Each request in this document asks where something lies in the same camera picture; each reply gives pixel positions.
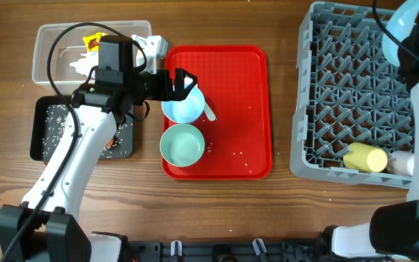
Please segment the green bowl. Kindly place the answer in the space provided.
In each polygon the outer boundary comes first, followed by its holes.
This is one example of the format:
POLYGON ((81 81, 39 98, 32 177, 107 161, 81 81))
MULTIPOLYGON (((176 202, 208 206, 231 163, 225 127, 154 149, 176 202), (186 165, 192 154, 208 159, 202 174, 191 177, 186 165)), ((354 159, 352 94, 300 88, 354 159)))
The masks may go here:
POLYGON ((205 140, 195 126, 174 124, 164 131, 159 148, 168 164, 189 167, 201 159, 205 151, 205 140))

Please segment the white napkin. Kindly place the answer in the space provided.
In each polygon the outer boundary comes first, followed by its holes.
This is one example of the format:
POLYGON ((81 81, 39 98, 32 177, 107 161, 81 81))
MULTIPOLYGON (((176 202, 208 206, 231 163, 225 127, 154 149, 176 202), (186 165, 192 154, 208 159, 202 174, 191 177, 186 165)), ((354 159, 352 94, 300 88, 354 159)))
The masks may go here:
POLYGON ((81 58, 75 62, 70 63, 77 73, 84 76, 89 76, 90 70, 98 65, 98 51, 91 51, 81 54, 81 58))

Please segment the large light blue plate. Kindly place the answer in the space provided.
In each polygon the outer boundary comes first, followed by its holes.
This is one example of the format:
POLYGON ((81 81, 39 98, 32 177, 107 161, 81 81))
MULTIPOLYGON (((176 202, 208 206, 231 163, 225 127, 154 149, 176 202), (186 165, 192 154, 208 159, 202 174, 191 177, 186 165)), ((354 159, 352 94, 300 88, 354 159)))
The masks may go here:
MULTIPOLYGON (((394 36, 398 41, 403 42, 406 39, 415 25, 415 19, 419 12, 419 0, 406 0, 396 11, 392 14, 388 21, 386 30, 394 36)), ((393 66, 399 67, 398 46, 390 40, 387 35, 383 36, 382 49, 387 61, 393 66)))

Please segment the light blue bowl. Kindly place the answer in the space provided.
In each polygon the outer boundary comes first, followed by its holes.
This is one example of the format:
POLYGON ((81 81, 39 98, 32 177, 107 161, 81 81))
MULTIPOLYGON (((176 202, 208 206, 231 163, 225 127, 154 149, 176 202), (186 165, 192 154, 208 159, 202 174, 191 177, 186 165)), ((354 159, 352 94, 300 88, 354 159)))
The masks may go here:
POLYGON ((177 124, 195 122, 204 112, 205 98, 202 91, 195 86, 187 98, 182 101, 167 101, 161 103, 164 115, 177 124))

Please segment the red yellow snack wrapper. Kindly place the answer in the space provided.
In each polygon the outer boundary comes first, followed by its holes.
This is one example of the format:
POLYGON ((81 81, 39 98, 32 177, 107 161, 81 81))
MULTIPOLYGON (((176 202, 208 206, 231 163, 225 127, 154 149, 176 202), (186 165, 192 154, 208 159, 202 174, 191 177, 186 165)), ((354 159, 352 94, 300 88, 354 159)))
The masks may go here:
POLYGON ((107 34, 102 33, 102 32, 97 32, 95 34, 83 37, 82 40, 87 49, 87 52, 98 51, 100 40, 103 36, 107 36, 107 34))

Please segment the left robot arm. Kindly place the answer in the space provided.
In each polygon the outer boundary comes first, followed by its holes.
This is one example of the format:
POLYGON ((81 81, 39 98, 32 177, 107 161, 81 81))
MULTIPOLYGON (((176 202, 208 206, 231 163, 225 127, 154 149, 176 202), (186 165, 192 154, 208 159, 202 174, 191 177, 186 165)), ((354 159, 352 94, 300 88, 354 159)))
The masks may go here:
POLYGON ((182 68, 149 71, 135 65, 140 45, 123 35, 99 42, 99 61, 65 102, 69 120, 40 179, 17 206, 0 209, 3 261, 125 261, 128 239, 85 234, 81 200, 100 155, 133 106, 182 101, 197 78, 182 68))

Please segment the yellow plastic cup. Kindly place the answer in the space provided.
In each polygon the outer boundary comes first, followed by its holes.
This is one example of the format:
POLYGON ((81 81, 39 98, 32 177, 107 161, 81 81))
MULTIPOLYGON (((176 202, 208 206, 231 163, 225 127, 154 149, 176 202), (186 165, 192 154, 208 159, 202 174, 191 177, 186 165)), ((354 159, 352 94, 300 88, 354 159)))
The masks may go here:
POLYGON ((380 148, 363 143, 352 143, 348 146, 348 153, 343 156, 343 163, 349 169, 381 172, 388 164, 388 156, 380 148))

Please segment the orange carrot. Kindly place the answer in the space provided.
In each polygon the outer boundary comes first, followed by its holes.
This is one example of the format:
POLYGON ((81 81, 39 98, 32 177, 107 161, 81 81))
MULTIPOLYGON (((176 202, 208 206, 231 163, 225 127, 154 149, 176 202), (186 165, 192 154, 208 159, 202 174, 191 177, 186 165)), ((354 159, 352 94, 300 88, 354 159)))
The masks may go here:
POLYGON ((107 142, 107 144, 106 144, 106 146, 105 146, 105 148, 106 149, 109 149, 109 148, 111 148, 113 145, 114 145, 114 143, 115 143, 115 137, 112 137, 108 142, 107 142))

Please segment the pink plastic cup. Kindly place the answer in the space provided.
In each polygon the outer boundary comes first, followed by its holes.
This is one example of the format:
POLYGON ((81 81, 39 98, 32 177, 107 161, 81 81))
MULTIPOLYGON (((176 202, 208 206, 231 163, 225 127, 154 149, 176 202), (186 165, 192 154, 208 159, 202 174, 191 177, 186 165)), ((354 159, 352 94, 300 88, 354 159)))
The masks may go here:
POLYGON ((395 151, 388 158, 386 169, 395 175, 412 176, 415 155, 407 151, 395 151))

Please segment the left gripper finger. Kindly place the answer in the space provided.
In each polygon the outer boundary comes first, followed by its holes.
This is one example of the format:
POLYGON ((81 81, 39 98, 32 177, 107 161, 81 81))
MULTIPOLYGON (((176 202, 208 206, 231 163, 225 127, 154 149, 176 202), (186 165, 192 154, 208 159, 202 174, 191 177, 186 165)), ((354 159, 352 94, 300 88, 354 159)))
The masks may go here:
POLYGON ((195 80, 175 80, 172 99, 174 101, 185 100, 190 94, 191 90, 196 87, 198 81, 195 80))
POLYGON ((197 76, 191 74, 183 68, 175 69, 175 83, 197 83, 197 76))

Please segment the white rice pile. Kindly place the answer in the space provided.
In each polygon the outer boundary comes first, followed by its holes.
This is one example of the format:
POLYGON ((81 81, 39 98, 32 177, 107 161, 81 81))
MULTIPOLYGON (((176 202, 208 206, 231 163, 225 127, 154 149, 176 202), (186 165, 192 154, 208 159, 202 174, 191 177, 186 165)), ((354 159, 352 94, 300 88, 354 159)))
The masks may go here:
POLYGON ((43 119, 44 134, 41 137, 41 157, 43 162, 48 162, 54 154, 65 127, 68 126, 70 113, 65 105, 49 105, 45 109, 43 119))

